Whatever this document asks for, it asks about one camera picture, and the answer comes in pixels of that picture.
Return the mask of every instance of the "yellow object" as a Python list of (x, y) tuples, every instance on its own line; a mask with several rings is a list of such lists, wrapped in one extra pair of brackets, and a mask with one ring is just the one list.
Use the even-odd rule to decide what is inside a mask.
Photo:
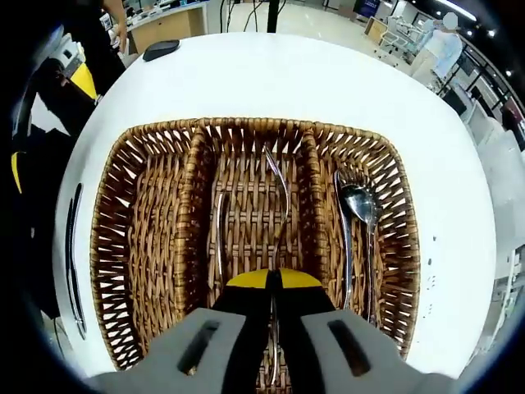
[[(280, 268), (282, 286), (285, 289), (293, 289), (300, 287), (316, 287), (321, 283), (313, 276), (294, 269)], [(251, 287), (255, 289), (264, 289), (266, 287), (266, 278), (268, 276), (267, 269), (259, 269), (251, 273), (241, 273), (232, 278), (227, 286), (234, 287)]]
[(307, 273), (288, 268), (280, 268), (279, 271), (281, 271), (282, 286), (285, 289), (316, 287), (321, 285), (315, 277)]
[(15, 177), (16, 187), (18, 192), (22, 194), (22, 186), (20, 185), (20, 178), (18, 176), (18, 154), (20, 152), (15, 152), (11, 155), (11, 170), (13, 171), (13, 176)]
[(240, 275), (232, 278), (226, 285), (264, 289), (266, 287), (267, 276), (267, 269), (258, 269), (257, 271), (252, 271), (251, 273), (241, 273)]
[(71, 77), (71, 81), (81, 88), (90, 98), (95, 100), (97, 98), (97, 91), (95, 90), (95, 83), (89, 68), (82, 63)]

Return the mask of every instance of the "basket compartment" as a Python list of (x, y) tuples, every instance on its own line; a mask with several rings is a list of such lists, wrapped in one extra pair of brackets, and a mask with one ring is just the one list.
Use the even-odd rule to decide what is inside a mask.
[[(409, 349), (418, 302), (418, 237), (408, 183), (395, 149), (371, 132), (307, 121), (199, 119), (129, 129), (115, 143), (98, 191), (92, 231), (95, 307), (119, 369), (151, 339), (220, 293), (213, 224), (221, 191), (231, 193), (226, 278), (267, 268), (281, 226), (272, 148), (290, 192), (278, 267), (317, 277), (343, 303), (345, 257), (332, 184), (339, 168), (372, 185), (384, 208), (377, 228), (376, 306), (380, 329)], [(364, 240), (352, 223), (352, 307), (364, 309)], [(265, 351), (258, 390), (268, 387)], [(290, 390), (280, 353), (278, 391)]]

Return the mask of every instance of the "counter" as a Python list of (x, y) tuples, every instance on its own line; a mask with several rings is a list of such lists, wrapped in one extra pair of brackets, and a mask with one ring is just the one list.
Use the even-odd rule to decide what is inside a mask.
[(128, 33), (138, 54), (158, 41), (186, 39), (208, 33), (207, 2), (194, 2), (177, 8), (157, 7), (146, 17), (128, 21)]

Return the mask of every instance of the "utensil handle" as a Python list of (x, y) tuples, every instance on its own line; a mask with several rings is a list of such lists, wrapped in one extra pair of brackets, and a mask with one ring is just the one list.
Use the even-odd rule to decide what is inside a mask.
[(226, 221), (226, 207), (230, 202), (228, 193), (220, 193), (217, 201), (217, 220), (215, 221), (216, 247), (217, 247), (217, 265), (219, 270), (219, 281), (221, 283), (221, 291), (224, 291), (226, 285), (226, 275), (224, 273), (226, 252), (224, 251), (224, 223)]
[(352, 237), (350, 235), (350, 221), (345, 216), (340, 202), (339, 170), (334, 172), (334, 191), (336, 192), (336, 203), (339, 210), (341, 230), (343, 231), (343, 242), (345, 248), (345, 302), (343, 309), (350, 307), (350, 296), (352, 294)]
[(277, 303), (276, 297), (272, 295), (272, 349), (273, 349), (273, 366), (272, 366), (272, 379), (270, 384), (275, 386), (277, 380), (277, 374), (279, 373), (279, 358), (277, 357), (277, 343), (279, 341), (279, 331), (277, 327)]
[(368, 274), (368, 305), (367, 305), (367, 319), (373, 326), (376, 325), (376, 311), (374, 308), (375, 301), (375, 278), (374, 278), (374, 266), (373, 266), (373, 251), (374, 251), (374, 230), (371, 228), (367, 229), (367, 274)]

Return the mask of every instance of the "person's arm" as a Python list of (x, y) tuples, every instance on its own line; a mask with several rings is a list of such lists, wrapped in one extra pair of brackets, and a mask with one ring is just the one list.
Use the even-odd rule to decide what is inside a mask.
[(104, 9), (116, 19), (118, 23), (118, 31), (116, 34), (121, 39), (121, 52), (124, 53), (126, 50), (127, 40), (127, 25), (126, 25), (126, 13), (124, 12), (124, 6), (122, 0), (103, 0)]

